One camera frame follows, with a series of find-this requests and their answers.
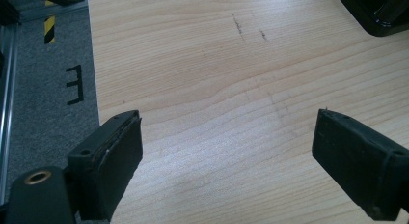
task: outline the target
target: gray carpet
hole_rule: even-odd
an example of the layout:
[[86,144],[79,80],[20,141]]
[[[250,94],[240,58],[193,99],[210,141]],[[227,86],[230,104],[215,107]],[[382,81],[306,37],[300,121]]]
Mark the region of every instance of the gray carpet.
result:
[[[44,6],[11,1],[20,10]],[[99,126],[88,10],[57,15],[54,43],[44,44],[44,19],[20,27],[7,191],[26,171],[66,167],[68,152]],[[78,81],[77,70],[68,70],[75,67],[82,87],[68,84]]]

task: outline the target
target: screw hole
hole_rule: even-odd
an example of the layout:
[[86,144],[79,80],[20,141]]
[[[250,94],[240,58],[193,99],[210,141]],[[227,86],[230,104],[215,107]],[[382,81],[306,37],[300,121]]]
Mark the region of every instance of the screw hole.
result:
[[37,173],[34,173],[34,174],[28,176],[24,180],[24,182],[26,184],[33,185],[33,184],[44,182],[49,177],[51,177],[51,172],[50,171],[39,171]]
[[404,152],[398,151],[398,150],[395,150],[395,151],[394,151],[394,154],[397,154],[397,155],[405,155]]
[[81,151],[81,155],[88,155],[88,154],[90,154],[91,153],[91,151],[89,151],[89,150],[83,150],[83,151]]

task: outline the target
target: wooden table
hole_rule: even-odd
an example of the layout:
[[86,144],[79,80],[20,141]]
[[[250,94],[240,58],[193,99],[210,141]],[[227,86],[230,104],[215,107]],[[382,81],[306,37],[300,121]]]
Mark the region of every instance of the wooden table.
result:
[[372,222],[312,158],[316,114],[408,147],[409,32],[339,0],[89,1],[100,121],[143,117],[113,223]]

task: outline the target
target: pencil mark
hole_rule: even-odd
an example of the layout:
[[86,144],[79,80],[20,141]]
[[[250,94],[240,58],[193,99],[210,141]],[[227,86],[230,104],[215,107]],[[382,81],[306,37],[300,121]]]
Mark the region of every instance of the pencil mark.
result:
[[205,52],[203,50],[201,50],[201,51],[202,51],[204,57],[207,59],[207,55],[205,54]]
[[243,31],[241,30],[241,24],[237,21],[237,19],[235,18],[235,15],[234,15],[234,14],[232,14],[232,19],[234,20],[235,26],[237,27],[238,34],[240,35],[241,39],[242,39],[244,42],[246,42],[246,41],[244,40],[244,38],[243,38],[243,35],[242,35]]
[[250,96],[249,96],[248,91],[246,91],[245,94],[246,94],[246,99],[247,99],[247,101],[252,101],[252,100],[250,99]]
[[262,38],[266,41],[266,42],[270,42],[269,40],[268,40],[268,38],[267,37],[265,37],[265,33],[264,32],[262,32],[262,30],[260,29],[259,30],[260,32],[261,32],[261,36],[262,36]]
[[237,19],[235,18],[235,15],[232,14],[232,19],[234,20],[235,26],[237,27],[238,30],[238,34],[241,35],[242,31],[241,31],[241,25],[240,23],[237,21]]

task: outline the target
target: light wood surface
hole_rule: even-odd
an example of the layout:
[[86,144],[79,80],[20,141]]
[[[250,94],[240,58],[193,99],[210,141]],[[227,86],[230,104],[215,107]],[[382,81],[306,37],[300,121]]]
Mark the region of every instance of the light wood surface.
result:
[[372,223],[312,158],[316,114],[409,147],[409,32],[339,0],[89,2],[100,121],[143,117],[113,223]]

